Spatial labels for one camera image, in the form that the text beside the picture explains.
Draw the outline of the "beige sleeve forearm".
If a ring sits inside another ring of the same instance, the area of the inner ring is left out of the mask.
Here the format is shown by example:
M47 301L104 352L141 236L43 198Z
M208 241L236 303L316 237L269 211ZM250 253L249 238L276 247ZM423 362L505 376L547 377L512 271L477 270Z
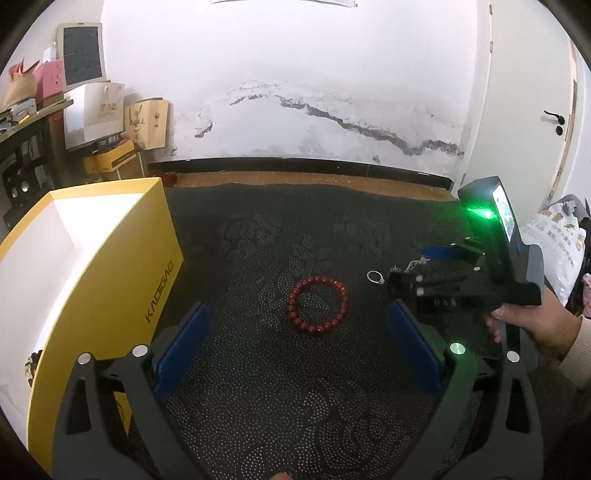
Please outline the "beige sleeve forearm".
M591 379L591 324L584 316L580 317L579 333L568 354L559 365L560 373L578 389L590 387Z

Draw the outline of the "person right hand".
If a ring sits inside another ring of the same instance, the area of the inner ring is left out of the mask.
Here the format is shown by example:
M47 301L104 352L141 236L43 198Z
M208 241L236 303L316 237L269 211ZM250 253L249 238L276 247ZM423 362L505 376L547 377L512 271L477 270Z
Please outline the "person right hand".
M503 304L484 315L489 333L501 342L501 324L513 325L530 333L542 354L563 360L575 343L582 319L570 313L546 287L540 306Z

